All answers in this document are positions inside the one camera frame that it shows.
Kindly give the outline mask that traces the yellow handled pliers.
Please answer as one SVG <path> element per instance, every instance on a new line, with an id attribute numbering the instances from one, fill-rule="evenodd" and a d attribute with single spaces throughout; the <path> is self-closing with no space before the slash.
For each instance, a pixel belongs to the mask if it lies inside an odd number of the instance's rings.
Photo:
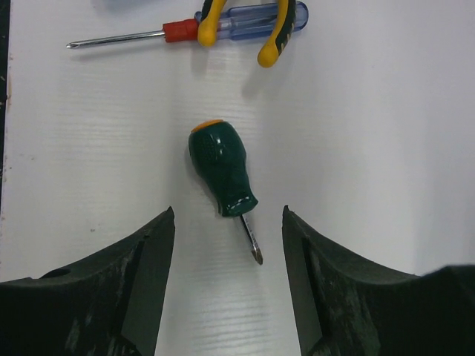
<path id="1" fill-rule="evenodd" d="M 299 1 L 232 7 L 225 11 L 225 1 L 204 1 L 198 13 L 197 40 L 204 47 L 211 47 L 219 39 L 233 41 L 267 36 L 258 54 L 261 67 L 273 66 L 284 51 L 292 33 L 307 23 L 307 6 Z"/>

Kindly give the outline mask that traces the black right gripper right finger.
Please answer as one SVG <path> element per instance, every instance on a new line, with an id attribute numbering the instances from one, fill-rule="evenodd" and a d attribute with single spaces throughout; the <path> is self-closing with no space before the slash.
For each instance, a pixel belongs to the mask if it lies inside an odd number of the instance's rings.
<path id="1" fill-rule="evenodd" d="M 374 263 L 284 209 L 282 237 L 303 355 L 472 355 L 474 267 L 423 276 Z"/>

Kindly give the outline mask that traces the green handled short screwdriver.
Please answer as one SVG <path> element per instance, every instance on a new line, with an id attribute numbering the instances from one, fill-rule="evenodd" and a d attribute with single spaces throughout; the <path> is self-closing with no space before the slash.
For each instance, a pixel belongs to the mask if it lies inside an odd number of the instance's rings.
<path id="1" fill-rule="evenodd" d="M 218 214 L 240 220 L 252 256 L 263 264 L 263 254 L 247 214 L 258 204 L 246 168 L 246 149 L 234 127 L 216 119 L 191 130 L 189 154 L 197 175 L 205 182 L 217 203 Z"/>

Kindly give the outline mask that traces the red handled thin screwdriver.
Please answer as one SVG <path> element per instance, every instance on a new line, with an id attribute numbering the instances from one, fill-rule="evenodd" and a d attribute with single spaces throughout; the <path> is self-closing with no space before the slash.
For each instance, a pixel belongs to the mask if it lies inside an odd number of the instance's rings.
<path id="1" fill-rule="evenodd" d="M 149 39 L 164 39 L 167 43 L 196 41 L 200 17 L 201 12 L 198 11 L 192 19 L 166 23 L 161 30 L 75 41 L 67 44 L 66 48 L 98 47 Z M 220 14 L 217 38 L 238 41 L 266 37 L 271 34 L 277 17 L 276 3 L 232 7 Z"/>

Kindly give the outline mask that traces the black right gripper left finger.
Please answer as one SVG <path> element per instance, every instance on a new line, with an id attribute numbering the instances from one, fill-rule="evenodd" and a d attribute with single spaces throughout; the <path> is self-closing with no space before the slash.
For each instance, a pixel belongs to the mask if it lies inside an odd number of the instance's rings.
<path id="1" fill-rule="evenodd" d="M 168 208 L 75 263 L 1 283 L 1 354 L 154 355 L 174 234 Z"/>

